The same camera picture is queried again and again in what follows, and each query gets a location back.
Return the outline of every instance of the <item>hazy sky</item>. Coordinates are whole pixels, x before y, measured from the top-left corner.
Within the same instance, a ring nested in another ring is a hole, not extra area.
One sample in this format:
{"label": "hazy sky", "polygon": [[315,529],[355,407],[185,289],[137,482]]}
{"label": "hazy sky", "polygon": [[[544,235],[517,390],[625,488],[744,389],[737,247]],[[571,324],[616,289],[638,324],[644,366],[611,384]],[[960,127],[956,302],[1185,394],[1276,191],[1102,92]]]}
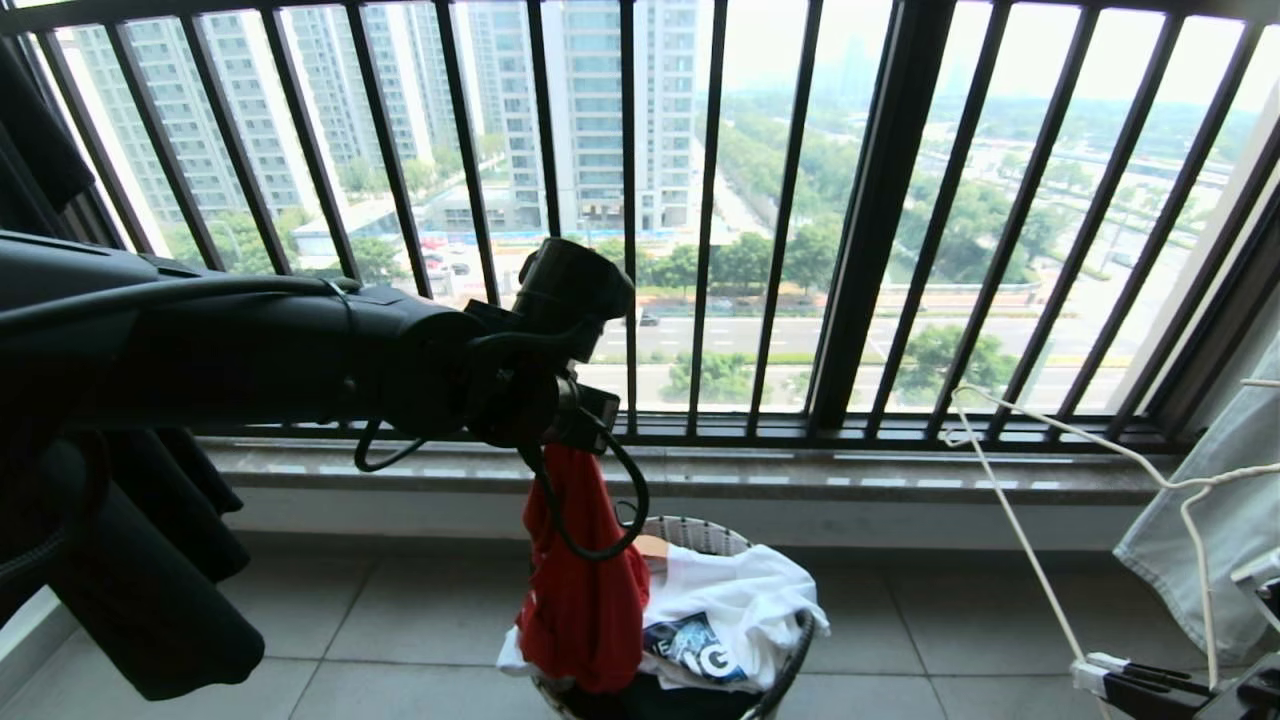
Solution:
{"label": "hazy sky", "polygon": [[[726,90],[749,90],[795,82],[804,32],[800,0],[733,0],[730,3],[724,44]],[[954,73],[968,87],[973,64],[982,46],[991,8],[986,3],[961,3],[952,20],[940,83]],[[874,74],[888,22],[888,0],[827,3],[818,38],[820,65],[840,67],[851,40],[865,49],[861,67]],[[1014,5],[1000,59],[992,77],[991,95],[1047,97],[1053,91],[1066,56],[1079,10],[1065,5]],[[701,67],[705,77],[710,54],[712,4],[700,6]],[[1156,13],[1105,10],[1085,58],[1078,97],[1133,97],[1162,18]],[[1158,101],[1207,104],[1222,77],[1242,24],[1233,20],[1190,18],[1175,46],[1161,85]],[[1263,33],[1235,108],[1257,110],[1280,83],[1280,28]]]}

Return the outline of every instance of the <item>red shirt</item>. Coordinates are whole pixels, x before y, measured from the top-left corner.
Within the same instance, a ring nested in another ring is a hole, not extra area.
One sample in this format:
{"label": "red shirt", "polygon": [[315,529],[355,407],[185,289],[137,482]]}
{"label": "red shirt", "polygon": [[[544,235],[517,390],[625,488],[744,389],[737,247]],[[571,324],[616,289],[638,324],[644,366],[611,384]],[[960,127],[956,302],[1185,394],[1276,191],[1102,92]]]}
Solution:
{"label": "red shirt", "polygon": [[[545,450],[547,474],[570,537],[604,550],[622,537],[594,455],[561,445]],[[628,547],[609,560],[584,560],[552,524],[547,497],[535,482],[525,503],[534,574],[516,618],[525,660],[550,678],[573,678],[589,693],[618,692],[640,665],[649,568]]]}

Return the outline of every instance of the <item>light blue cloth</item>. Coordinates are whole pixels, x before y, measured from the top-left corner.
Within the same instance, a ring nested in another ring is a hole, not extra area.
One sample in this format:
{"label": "light blue cloth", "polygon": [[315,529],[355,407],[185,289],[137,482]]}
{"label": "light blue cloth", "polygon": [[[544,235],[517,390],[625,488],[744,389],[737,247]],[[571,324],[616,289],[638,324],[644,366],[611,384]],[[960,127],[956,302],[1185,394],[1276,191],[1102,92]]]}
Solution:
{"label": "light blue cloth", "polygon": [[[1251,378],[1280,379],[1280,336]],[[1196,445],[1170,482],[1208,478],[1249,465],[1280,461],[1280,391],[1244,387]],[[1192,641],[1204,648],[1203,607],[1196,551],[1179,515],[1198,491],[1161,491],[1115,548],[1115,556],[1151,583]],[[1219,486],[1193,506],[1204,539],[1219,657],[1234,662],[1268,626],[1234,583],[1231,570],[1280,547],[1280,475]]]}

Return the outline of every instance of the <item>laundry basket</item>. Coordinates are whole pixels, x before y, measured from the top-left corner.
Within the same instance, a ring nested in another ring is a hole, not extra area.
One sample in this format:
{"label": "laundry basket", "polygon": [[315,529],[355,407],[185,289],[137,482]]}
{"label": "laundry basket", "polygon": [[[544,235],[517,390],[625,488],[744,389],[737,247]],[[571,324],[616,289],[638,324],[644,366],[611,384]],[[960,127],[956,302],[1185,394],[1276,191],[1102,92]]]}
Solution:
{"label": "laundry basket", "polygon": [[[685,547],[705,555],[737,555],[751,547],[751,542],[733,530],[696,518],[682,518],[678,515],[659,515],[649,518],[644,524],[644,534],[657,536],[671,544]],[[813,615],[801,610],[796,614],[796,623],[800,625],[800,642],[787,656],[786,662],[778,670],[773,687],[760,696],[760,700],[748,710],[740,720],[767,720],[773,717],[782,702],[782,696],[791,689],[804,665],[805,655],[809,653],[809,644],[813,642],[814,620]],[[582,720],[564,703],[561,692],[541,678],[534,678],[534,687],[543,694],[547,702],[566,720]]]}

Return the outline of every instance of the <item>white cable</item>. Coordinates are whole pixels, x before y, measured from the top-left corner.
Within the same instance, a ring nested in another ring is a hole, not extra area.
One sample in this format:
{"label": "white cable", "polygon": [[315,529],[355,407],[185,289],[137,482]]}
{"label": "white cable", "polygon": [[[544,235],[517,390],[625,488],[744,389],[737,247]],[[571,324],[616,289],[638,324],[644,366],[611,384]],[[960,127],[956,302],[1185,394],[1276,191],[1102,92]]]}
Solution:
{"label": "white cable", "polygon": [[[1244,384],[1260,384],[1260,383],[1272,383],[1272,382],[1275,380],[1244,380]],[[1275,382],[1275,387],[1280,387],[1280,382]],[[1036,413],[1034,410],[1028,410],[1012,402],[1006,402],[1004,400],[993,397],[986,391],[975,386],[972,386],[969,383],[960,383],[959,386],[956,386],[956,388],[951,391],[951,400],[956,407],[956,413],[960,415],[960,423],[964,425],[964,430],[969,436],[968,441],[973,446],[974,452],[977,452],[978,461],[982,464],[983,470],[987,473],[987,478],[991,480],[991,487],[996,491],[996,497],[1000,500],[1000,503],[1005,510],[1005,515],[1009,518],[1010,525],[1012,525],[1014,528],[1014,534],[1018,536],[1018,542],[1021,543],[1023,551],[1027,552],[1027,557],[1030,560],[1032,568],[1036,570],[1036,577],[1039,579],[1041,587],[1044,589],[1044,594],[1048,597],[1050,605],[1053,606],[1053,614],[1057,615],[1059,625],[1061,625],[1062,633],[1066,635],[1066,641],[1068,643],[1070,643],[1071,651],[1075,652],[1078,660],[1083,659],[1080,652],[1080,643],[1079,641],[1076,641],[1075,634],[1071,632],[1071,626],[1066,621],[1066,616],[1062,614],[1062,607],[1057,602],[1057,596],[1053,593],[1053,588],[1050,585],[1048,578],[1046,578],[1043,570],[1041,569],[1039,561],[1036,559],[1036,551],[1032,548],[1030,542],[1028,542],[1027,536],[1023,533],[1021,525],[1014,516],[1012,507],[1009,505],[1009,500],[1005,497],[1005,491],[1000,487],[1000,483],[996,480],[996,474],[995,471],[992,471],[991,464],[987,461],[987,456],[982,451],[982,445],[978,441],[977,433],[973,432],[973,425],[970,425],[969,423],[969,416],[964,410],[964,405],[959,402],[959,395],[961,392],[972,392],[973,395],[977,395],[987,400],[988,402],[993,402],[996,405],[1007,407],[1010,410],[1016,410],[1018,413],[1021,413],[1029,418],[1046,423],[1051,427],[1059,428],[1064,432],[1083,437],[1089,442],[1093,442],[1096,445],[1106,447],[1107,450],[1117,452],[1140,465],[1147,471],[1147,474],[1151,475],[1151,478],[1156,482],[1156,484],[1158,484],[1162,488],[1166,489],[1185,489],[1193,487],[1202,488],[1199,492],[1183,501],[1180,507],[1180,514],[1183,518],[1183,524],[1187,527],[1187,533],[1190,536],[1192,547],[1196,551],[1196,570],[1199,575],[1201,605],[1204,621],[1204,646],[1206,646],[1206,656],[1208,657],[1208,684],[1211,688],[1216,687],[1219,680],[1217,644],[1216,644],[1217,634],[1215,633],[1213,628],[1213,607],[1212,607],[1212,600],[1210,597],[1208,553],[1204,551],[1204,541],[1201,538],[1199,530],[1196,528],[1196,523],[1192,520],[1190,509],[1197,502],[1203,500],[1204,496],[1207,496],[1216,486],[1244,478],[1266,475],[1271,473],[1280,473],[1280,462],[1274,462],[1270,465],[1256,465],[1252,468],[1240,468],[1236,470],[1221,473],[1212,478],[1192,478],[1178,483],[1170,483],[1167,479],[1165,479],[1162,474],[1160,474],[1158,470],[1156,470],[1156,466],[1152,465],[1151,461],[1148,461],[1142,455],[1129,450],[1128,447],[1114,443],[1103,437],[1088,433],[1066,423],[1055,420],[1053,418],[1042,415],[1039,413]],[[951,439],[951,430],[947,430],[946,436],[943,436],[942,439],[948,447],[959,447],[960,445],[964,443],[963,439],[955,439],[955,441]],[[1102,712],[1103,716],[1108,716],[1105,705],[1102,705]]]}

